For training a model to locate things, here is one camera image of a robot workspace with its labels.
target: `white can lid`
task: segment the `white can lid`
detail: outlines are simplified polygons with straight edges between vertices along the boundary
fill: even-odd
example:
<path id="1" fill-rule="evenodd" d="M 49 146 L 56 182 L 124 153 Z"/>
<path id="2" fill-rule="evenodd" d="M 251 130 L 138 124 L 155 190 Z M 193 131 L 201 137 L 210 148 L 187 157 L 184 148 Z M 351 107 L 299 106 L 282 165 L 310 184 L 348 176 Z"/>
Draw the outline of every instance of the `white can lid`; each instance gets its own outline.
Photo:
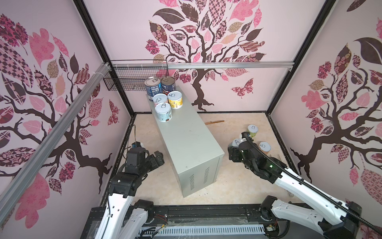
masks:
<path id="1" fill-rule="evenodd" d="M 162 93 L 156 94 L 156 95 L 154 95 L 152 100 L 154 101 L 154 103 L 159 104 L 159 103 L 165 102 L 167 100 L 167 95 L 162 94 Z"/>
<path id="2" fill-rule="evenodd" d="M 175 101 L 175 100 L 180 99 L 182 97 L 182 93 L 180 93 L 179 91 L 171 91 L 167 95 L 167 97 L 168 97 L 168 99 Z"/>
<path id="3" fill-rule="evenodd" d="M 259 144 L 259 146 L 265 152 L 269 152 L 270 151 L 270 145 L 267 142 L 261 142 Z"/>
<path id="4" fill-rule="evenodd" d="M 248 130 L 251 133 L 257 133 L 259 131 L 259 128 L 256 125 L 249 125 Z"/>
<path id="5" fill-rule="evenodd" d="M 158 113 L 167 113 L 171 110 L 171 106 L 169 103 L 160 103 L 155 107 L 155 111 Z"/>

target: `vent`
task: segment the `vent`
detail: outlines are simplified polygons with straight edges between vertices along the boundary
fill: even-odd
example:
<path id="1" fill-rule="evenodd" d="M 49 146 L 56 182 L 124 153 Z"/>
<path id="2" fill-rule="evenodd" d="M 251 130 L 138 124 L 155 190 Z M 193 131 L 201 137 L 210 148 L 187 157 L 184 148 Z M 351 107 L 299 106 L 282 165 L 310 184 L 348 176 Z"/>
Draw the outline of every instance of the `vent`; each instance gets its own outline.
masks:
<path id="1" fill-rule="evenodd" d="M 208 180 L 208 173 L 210 171 L 210 167 L 208 167 L 205 171 L 204 171 L 204 181 L 203 183 L 205 184 Z"/>
<path id="2" fill-rule="evenodd" d="M 194 175 L 190 177 L 190 190 L 192 191 L 195 187 Z"/>
<path id="3" fill-rule="evenodd" d="M 150 230 L 143 235 L 152 235 L 155 230 Z M 265 234 L 264 226 L 261 224 L 254 225 L 219 225 L 219 226 L 168 226 L 161 230 L 156 236 L 208 236 L 208 235 L 250 235 Z"/>

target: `wallpaper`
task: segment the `wallpaper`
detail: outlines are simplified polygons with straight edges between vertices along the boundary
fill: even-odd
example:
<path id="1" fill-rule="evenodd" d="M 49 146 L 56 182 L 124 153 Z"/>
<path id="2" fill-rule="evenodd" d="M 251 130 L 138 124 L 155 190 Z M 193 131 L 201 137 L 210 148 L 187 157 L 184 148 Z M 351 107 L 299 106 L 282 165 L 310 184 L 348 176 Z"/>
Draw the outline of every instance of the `wallpaper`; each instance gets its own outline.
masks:
<path id="1" fill-rule="evenodd" d="M 374 9 L 381 7 L 373 0 L 338 3 L 272 114 L 300 174 L 334 197 L 361 205 L 362 216 L 377 226 L 382 21 Z M 285 117 L 287 112 L 293 117 Z M 361 232 L 377 238 L 366 226 Z"/>
<path id="2" fill-rule="evenodd" d="M 89 1 L 87 7 L 113 60 L 153 59 L 154 63 L 166 60 L 171 64 L 292 61 L 322 3 L 112 1 L 110 6 L 128 12 L 116 14 L 112 26 L 104 23 L 105 16 L 100 11 L 109 6 L 101 1 Z M 304 9 L 301 17 L 305 21 L 295 18 L 297 7 Z M 144 11 L 137 15 L 133 11 L 137 8 Z M 118 28 L 118 32 L 111 35 L 113 28 Z M 253 111 L 267 109 L 286 71 L 285 68 L 178 69 L 170 70 L 169 75 L 176 79 L 198 111 Z M 156 75 L 161 77 L 164 73 L 159 70 Z M 135 111 L 150 111 L 144 91 L 126 94 Z"/>
<path id="3" fill-rule="evenodd" d="M 0 15 L 1 192 L 102 63 L 72 3 L 33 5 L 61 12 L 32 23 L 30 13 L 15 11 L 23 3 L 6 2 Z M 71 19 L 69 31 L 65 23 L 39 22 L 61 14 Z M 1 225 L 0 237 L 78 238 L 91 207 L 99 205 L 129 118 L 118 93 L 98 84 Z"/>

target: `gray metal box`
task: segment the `gray metal box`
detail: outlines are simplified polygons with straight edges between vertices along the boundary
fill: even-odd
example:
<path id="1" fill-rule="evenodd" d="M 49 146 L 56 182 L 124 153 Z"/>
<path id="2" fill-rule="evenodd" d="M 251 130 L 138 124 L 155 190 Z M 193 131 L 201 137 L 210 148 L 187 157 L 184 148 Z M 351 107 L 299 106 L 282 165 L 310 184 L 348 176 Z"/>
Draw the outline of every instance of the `gray metal box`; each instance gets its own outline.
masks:
<path id="1" fill-rule="evenodd" d="M 182 93 L 183 106 L 172 109 L 170 121 L 160 122 L 154 103 L 147 101 L 183 197 L 186 197 L 216 181 L 224 151 L 180 87 L 176 89 Z"/>

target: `small can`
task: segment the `small can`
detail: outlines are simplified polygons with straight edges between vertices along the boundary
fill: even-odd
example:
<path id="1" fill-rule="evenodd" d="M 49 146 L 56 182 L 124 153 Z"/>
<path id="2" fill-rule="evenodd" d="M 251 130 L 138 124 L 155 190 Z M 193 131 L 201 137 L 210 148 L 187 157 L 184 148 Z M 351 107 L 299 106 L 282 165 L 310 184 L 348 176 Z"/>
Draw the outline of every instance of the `small can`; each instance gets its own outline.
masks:
<path id="1" fill-rule="evenodd" d="M 154 106 L 157 106 L 157 104 L 160 104 L 160 103 L 168 103 L 167 95 L 162 93 L 154 95 L 152 100 L 154 102 Z"/>
<path id="2" fill-rule="evenodd" d="M 183 105 L 182 93 L 179 91 L 171 91 L 168 95 L 168 103 L 173 109 L 179 109 Z"/>
<path id="3" fill-rule="evenodd" d="M 259 128 L 256 125 L 249 125 L 248 126 L 249 135 L 251 137 L 255 137 L 257 132 L 259 131 Z"/>
<path id="4" fill-rule="evenodd" d="M 261 151 L 263 151 L 265 154 L 268 154 L 270 151 L 270 145 L 267 142 L 261 142 L 259 143 L 259 148 Z"/>
<path id="5" fill-rule="evenodd" d="M 160 103 L 155 107 L 155 112 L 157 113 L 158 120 L 160 122 L 169 121 L 172 117 L 171 106 L 169 103 Z"/>
<path id="6" fill-rule="evenodd" d="M 166 76 L 162 79 L 162 91 L 164 94 L 169 94 L 171 91 L 176 91 L 175 79 L 171 76 Z"/>
<path id="7" fill-rule="evenodd" d="M 156 76 L 147 78 L 144 81 L 144 86 L 150 101 L 152 101 L 154 95 L 162 93 L 162 85 L 160 83 L 160 79 Z"/>

